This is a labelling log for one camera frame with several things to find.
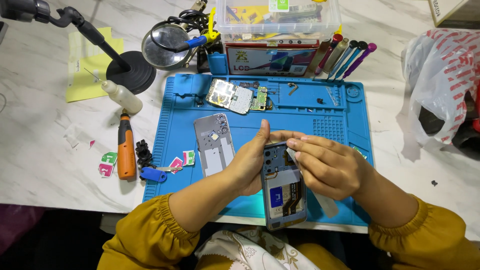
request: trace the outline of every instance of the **elastic cuff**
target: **elastic cuff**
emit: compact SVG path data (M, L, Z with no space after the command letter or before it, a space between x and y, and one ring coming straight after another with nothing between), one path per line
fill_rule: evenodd
M417 214L412 218L412 220L410 220L407 224L397 228L385 228L372 222L372 224L369 226L369 229L389 236L407 236L418 230L428 217L428 206L424 201L420 200L415 195L410 195L414 197L419 204Z
M173 193L166 194L162 196L161 199L157 202L158 203L158 212L160 218L163 220L163 224L167 226L167 229L170 230L173 235L181 240L189 240L198 235L198 232L189 233L184 230L180 225L177 223L175 218L170 211L170 206L168 205L168 200L170 199L170 195Z

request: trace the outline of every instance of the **orange rotary tool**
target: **orange rotary tool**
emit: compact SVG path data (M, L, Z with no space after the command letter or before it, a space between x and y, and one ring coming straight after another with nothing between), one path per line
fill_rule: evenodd
M122 180L135 179L137 166L135 164L135 150L133 149L133 131L130 126L130 116L123 109L119 126L119 153L117 156L117 172Z

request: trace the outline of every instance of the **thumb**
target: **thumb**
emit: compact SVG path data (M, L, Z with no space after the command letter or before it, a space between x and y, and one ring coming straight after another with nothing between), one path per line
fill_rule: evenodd
M255 135L255 138L253 138L253 141L255 141L258 144L265 144L268 142L268 139L270 137L270 123L266 119L262 119L262 125L260 126L260 130L257 132L257 135Z

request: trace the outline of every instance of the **plastic storage box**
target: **plastic storage box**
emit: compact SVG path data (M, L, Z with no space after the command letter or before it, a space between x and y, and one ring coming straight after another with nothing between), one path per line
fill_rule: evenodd
M341 24L337 0L218 0L216 28L224 42L329 39Z

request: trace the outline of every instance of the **white marble surface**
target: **white marble surface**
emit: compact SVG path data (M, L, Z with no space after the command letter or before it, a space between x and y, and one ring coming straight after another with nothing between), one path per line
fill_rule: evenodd
M52 10L71 5L87 20L96 4L93 0L49 2ZM339 2L344 35L378 45L349 77L365 87L376 169L407 192L459 214L467 224L467 238L480 240L480 163L454 150L430 153L421 149L407 122L408 93L400 53L409 40L433 28L428 2ZM191 4L191 0L103 0L93 24L112 26L113 37L124 38L125 51L139 50L152 25ZM214 5L209 1L209 8ZM0 114L0 203L131 211L141 202L141 182L120 181L116 175L102 179L97 171L100 157L117 149L120 107L108 97L65 103L68 33L75 27L7 23L10 28L0 45L0 93L7 98ZM165 78L171 75L158 72L150 89L139 95L144 108L132 117L135 141L153 141ZM71 124L82 127L81 140L96 140L90 150L85 142L72 149L63 138ZM436 187L432 180L438 182ZM262 219L235 217L219 217L218 221L263 224ZM365 232L356 226L304 226Z

